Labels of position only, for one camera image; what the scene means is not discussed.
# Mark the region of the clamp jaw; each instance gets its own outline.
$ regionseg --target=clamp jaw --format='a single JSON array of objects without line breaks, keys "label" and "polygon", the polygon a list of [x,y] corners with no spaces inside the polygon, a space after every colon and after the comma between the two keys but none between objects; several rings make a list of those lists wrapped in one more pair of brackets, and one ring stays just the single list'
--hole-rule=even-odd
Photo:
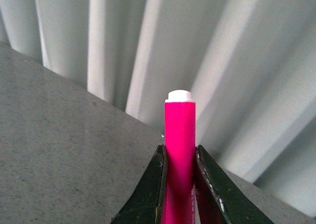
[{"label": "clamp jaw", "polygon": [[[133,194],[111,224],[160,224],[168,158],[159,145]],[[203,146],[196,149],[195,189],[201,224],[273,224],[220,168]]]}]

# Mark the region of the speckled gray surface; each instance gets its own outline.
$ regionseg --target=speckled gray surface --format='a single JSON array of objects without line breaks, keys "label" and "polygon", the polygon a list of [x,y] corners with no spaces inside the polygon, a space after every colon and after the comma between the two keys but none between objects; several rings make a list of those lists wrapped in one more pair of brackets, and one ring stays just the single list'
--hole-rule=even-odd
[{"label": "speckled gray surface", "polygon": [[[161,143],[160,133],[0,44],[0,224],[109,223]],[[316,223],[231,176],[272,221]]]}]

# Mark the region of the white cap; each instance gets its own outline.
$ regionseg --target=white cap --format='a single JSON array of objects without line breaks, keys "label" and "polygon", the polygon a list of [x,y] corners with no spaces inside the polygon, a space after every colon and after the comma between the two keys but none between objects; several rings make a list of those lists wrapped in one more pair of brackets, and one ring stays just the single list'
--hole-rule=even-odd
[{"label": "white cap", "polygon": [[191,92],[186,90],[174,90],[168,94],[168,99],[166,99],[165,102],[194,102],[194,100],[191,98]]}]

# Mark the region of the white curtain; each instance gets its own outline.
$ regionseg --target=white curtain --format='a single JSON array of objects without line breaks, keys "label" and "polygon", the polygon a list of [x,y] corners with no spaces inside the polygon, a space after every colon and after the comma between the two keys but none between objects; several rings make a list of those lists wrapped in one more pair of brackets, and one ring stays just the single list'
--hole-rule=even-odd
[{"label": "white curtain", "polygon": [[316,216],[316,0],[0,0],[0,40],[163,133],[168,92],[197,143]]}]

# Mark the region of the highlighter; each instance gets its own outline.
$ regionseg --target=highlighter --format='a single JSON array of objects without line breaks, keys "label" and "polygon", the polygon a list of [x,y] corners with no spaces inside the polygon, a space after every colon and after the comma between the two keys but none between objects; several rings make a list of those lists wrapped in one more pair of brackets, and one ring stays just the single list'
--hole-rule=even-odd
[{"label": "highlighter", "polygon": [[175,90],[164,108],[168,171],[162,223],[194,224],[196,104],[190,92]]}]

